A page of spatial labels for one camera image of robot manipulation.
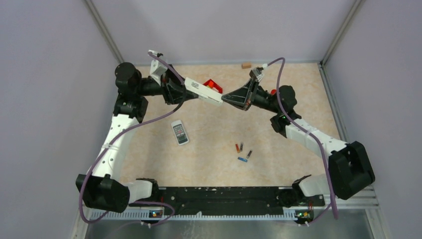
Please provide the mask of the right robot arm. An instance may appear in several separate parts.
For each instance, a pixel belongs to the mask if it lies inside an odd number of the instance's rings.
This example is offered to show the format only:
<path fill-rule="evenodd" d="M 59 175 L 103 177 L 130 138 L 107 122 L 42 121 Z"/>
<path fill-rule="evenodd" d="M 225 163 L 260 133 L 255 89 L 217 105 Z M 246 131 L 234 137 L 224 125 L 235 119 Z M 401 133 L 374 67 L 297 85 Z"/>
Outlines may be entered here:
<path fill-rule="evenodd" d="M 333 194 L 347 200 L 375 182 L 375 174 L 363 144 L 348 143 L 329 136 L 311 126 L 294 110 L 297 104 L 292 86 L 280 86 L 271 94 L 256 80 L 250 79 L 241 88 L 223 95 L 222 100 L 247 111 L 251 106 L 276 113 L 270 119 L 273 130 L 293 140 L 323 159 L 326 172 L 297 180 L 292 199 L 305 205 L 312 196 Z"/>

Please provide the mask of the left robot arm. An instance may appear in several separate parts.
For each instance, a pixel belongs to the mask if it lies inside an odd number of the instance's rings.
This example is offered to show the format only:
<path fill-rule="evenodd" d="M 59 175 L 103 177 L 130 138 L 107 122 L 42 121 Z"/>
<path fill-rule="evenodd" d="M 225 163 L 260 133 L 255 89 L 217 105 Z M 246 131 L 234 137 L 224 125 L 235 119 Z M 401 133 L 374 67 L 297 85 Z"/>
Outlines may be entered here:
<path fill-rule="evenodd" d="M 86 174 L 78 175 L 76 186 L 79 191 L 79 212 L 83 207 L 123 212 L 129 205 L 142 200 L 153 206 L 159 201 L 158 183 L 154 179 L 140 178 L 129 183 L 120 182 L 120 170 L 125 160 L 135 129 L 157 122 L 175 113 L 190 99 L 198 98 L 186 90 L 185 78 L 171 64 L 151 62 L 150 74 L 142 73 L 129 62 L 119 64 L 115 71 L 117 98 L 106 139 L 94 164 Z M 162 95 L 167 104 L 176 108 L 162 116 L 144 120 L 147 96 Z"/>

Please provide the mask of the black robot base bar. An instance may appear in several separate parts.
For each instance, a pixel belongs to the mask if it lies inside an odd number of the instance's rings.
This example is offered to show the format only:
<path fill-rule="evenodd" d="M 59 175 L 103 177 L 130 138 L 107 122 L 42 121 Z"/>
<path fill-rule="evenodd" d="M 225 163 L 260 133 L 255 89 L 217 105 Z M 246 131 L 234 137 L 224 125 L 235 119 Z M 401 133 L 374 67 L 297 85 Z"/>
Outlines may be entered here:
<path fill-rule="evenodd" d="M 293 207 L 324 207 L 322 195 L 305 197 L 292 187 L 162 187 L 148 202 L 173 207 L 176 216 L 282 215 Z"/>

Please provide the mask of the grey remote control with buttons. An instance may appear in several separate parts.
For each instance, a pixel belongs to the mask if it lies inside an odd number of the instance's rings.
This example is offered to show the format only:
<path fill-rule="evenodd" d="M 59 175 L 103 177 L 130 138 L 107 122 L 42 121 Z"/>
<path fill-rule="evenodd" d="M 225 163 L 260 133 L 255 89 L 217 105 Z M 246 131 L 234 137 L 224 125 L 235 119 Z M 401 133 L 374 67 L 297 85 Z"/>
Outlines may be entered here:
<path fill-rule="evenodd" d="M 172 122 L 171 128 L 179 146 L 188 144 L 190 142 L 186 129 L 181 120 L 176 120 Z"/>

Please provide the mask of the red toy bin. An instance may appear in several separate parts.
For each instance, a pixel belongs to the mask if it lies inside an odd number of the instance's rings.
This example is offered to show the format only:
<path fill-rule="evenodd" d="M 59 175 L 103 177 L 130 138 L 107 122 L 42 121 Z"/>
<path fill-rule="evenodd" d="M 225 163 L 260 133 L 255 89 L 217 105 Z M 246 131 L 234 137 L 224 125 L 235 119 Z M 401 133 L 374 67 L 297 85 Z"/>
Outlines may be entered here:
<path fill-rule="evenodd" d="M 220 94 L 223 93 L 223 88 L 212 79 L 207 80 L 206 82 L 203 83 L 203 85 L 210 89 L 216 90 Z"/>

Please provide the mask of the tan wooden block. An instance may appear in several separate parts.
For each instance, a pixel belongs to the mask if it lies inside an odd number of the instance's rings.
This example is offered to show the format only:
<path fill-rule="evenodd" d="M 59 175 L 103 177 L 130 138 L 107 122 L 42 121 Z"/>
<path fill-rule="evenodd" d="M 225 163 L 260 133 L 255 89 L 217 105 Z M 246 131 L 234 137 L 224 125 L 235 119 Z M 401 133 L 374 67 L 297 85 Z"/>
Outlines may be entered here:
<path fill-rule="evenodd" d="M 249 69 L 252 67 L 252 64 L 250 62 L 244 62 L 241 64 L 242 69 Z"/>

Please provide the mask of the blue AAA battery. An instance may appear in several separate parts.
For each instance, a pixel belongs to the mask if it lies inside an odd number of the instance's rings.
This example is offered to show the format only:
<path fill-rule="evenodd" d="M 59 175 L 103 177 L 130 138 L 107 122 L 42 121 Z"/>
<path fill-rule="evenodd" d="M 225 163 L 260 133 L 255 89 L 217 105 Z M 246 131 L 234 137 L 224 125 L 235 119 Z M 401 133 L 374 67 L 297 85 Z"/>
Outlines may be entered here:
<path fill-rule="evenodd" d="M 242 161 L 242 162 L 248 162 L 248 159 L 246 159 L 246 158 L 238 157 L 237 159 Z"/>

